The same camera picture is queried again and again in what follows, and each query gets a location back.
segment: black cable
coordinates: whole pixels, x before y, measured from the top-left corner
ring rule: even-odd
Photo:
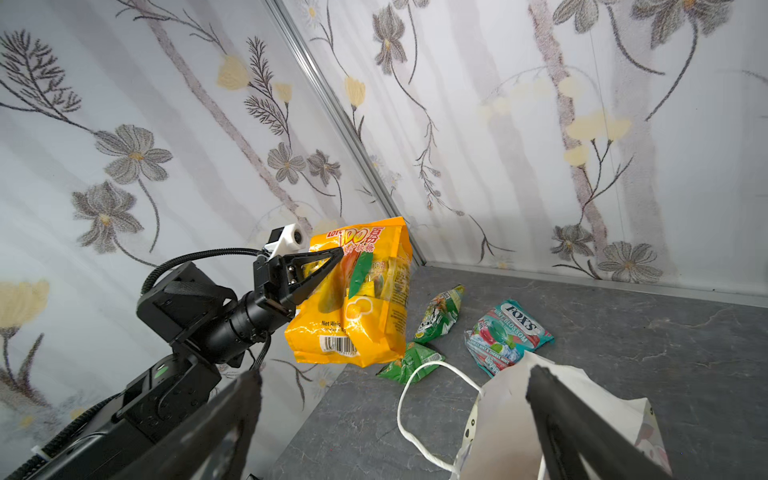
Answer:
[[[261,367],[261,364],[264,361],[264,357],[266,357],[266,352],[270,349],[270,344],[271,343],[272,343],[272,335],[267,333],[266,341],[264,342],[264,346],[261,347],[261,352],[259,352],[259,356],[256,358],[256,361],[253,362],[253,365],[250,366],[250,370],[253,370],[253,369],[258,370],[259,367]]]
[[[253,255],[254,257],[264,255],[268,257],[270,254],[266,250],[255,250],[253,248],[239,247],[217,248],[214,250],[205,250],[203,252],[188,253],[187,255],[182,255],[181,257],[168,260],[167,262],[162,263],[158,268],[152,270],[152,273],[150,273],[147,279],[144,281],[144,285],[141,286],[141,295],[144,295],[146,292],[152,290],[152,287],[157,282],[157,279],[159,279],[163,273],[174,268],[175,266],[179,266],[182,263],[191,262],[194,260],[201,260],[203,258],[218,257],[220,255]]]
[[[253,356],[253,352],[250,351],[250,349],[247,350],[248,355],[250,355],[250,359],[252,359],[252,363],[250,364],[249,370],[253,370],[253,366],[256,365],[256,357]]]
[[[118,393],[109,397],[108,399],[101,400],[99,403],[83,412],[69,425],[65,426],[50,442],[45,444],[45,446],[41,449],[43,453],[45,453],[50,458],[54,458],[56,455],[61,453],[61,450],[69,445],[69,441],[72,439],[72,437],[77,432],[79,432],[80,429],[85,426],[85,424],[90,422],[99,412],[99,410],[104,408],[105,405],[120,395],[122,395],[122,393]],[[5,480],[24,480],[25,478],[38,471],[40,467],[42,467],[45,463],[47,463],[47,461],[44,458],[42,458],[40,455],[35,455],[27,460],[24,465],[14,470],[13,473],[5,478]]]

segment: white paper bag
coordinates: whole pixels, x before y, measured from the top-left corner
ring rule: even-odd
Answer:
[[[647,399],[622,400],[592,382],[582,369],[558,365],[533,352],[526,352],[516,365],[503,369],[482,388],[455,367],[443,362],[429,362],[450,368],[478,390],[463,432],[462,447],[454,464],[436,458],[400,422],[400,406],[410,381],[406,383],[398,405],[400,432],[435,465],[449,470],[451,479],[484,480],[536,479],[541,466],[541,444],[525,393],[531,368],[546,367],[576,396],[613,426],[632,445],[637,446],[651,461],[671,474],[664,443],[661,440],[653,409]],[[597,478],[590,469],[592,478]]]

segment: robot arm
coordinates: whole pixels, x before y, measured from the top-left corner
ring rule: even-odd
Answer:
[[[263,359],[272,333],[290,322],[296,305],[306,300],[343,257],[341,248],[291,253],[301,248],[303,239],[299,228],[289,225],[273,230],[265,250],[208,250],[169,260],[155,269],[142,287],[137,316],[168,342],[172,353],[121,394],[92,409],[87,418],[73,422],[56,442],[39,449],[9,478],[111,478],[184,424],[206,405],[221,380],[216,364],[239,367],[245,351],[259,342],[265,343],[260,354]],[[256,257],[253,291],[240,299],[192,262],[230,254]],[[304,276],[305,264],[321,260],[326,262]],[[257,368],[256,363],[254,360],[251,368]]]

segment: green candy wrapper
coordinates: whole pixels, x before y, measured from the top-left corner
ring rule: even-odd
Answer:
[[[427,306],[422,324],[413,336],[413,341],[424,344],[448,333],[458,320],[463,296],[464,286],[457,285],[433,298]]]
[[[411,375],[413,375],[414,370],[424,363],[433,362],[435,360],[445,360],[445,357],[423,345],[410,342],[406,345],[406,355],[401,359],[388,364],[381,369],[379,373],[376,373],[376,376],[392,379],[397,383],[405,385],[408,382],[408,379],[411,378]],[[414,377],[413,382],[411,383],[416,383],[423,379],[437,367],[437,365],[432,365],[419,370],[419,373],[416,374],[416,377]]]

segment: gray countertop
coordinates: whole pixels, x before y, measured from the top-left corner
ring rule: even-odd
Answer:
[[[537,353],[618,397],[649,398],[676,478],[768,472],[768,309],[423,267],[411,281],[408,339],[430,299],[457,283],[459,321],[432,347],[478,384],[489,378],[463,332],[512,298],[555,337]],[[448,478],[400,435],[402,385],[375,377],[381,367],[347,366],[268,478]],[[437,369],[409,389],[403,424],[452,463],[476,394]]]

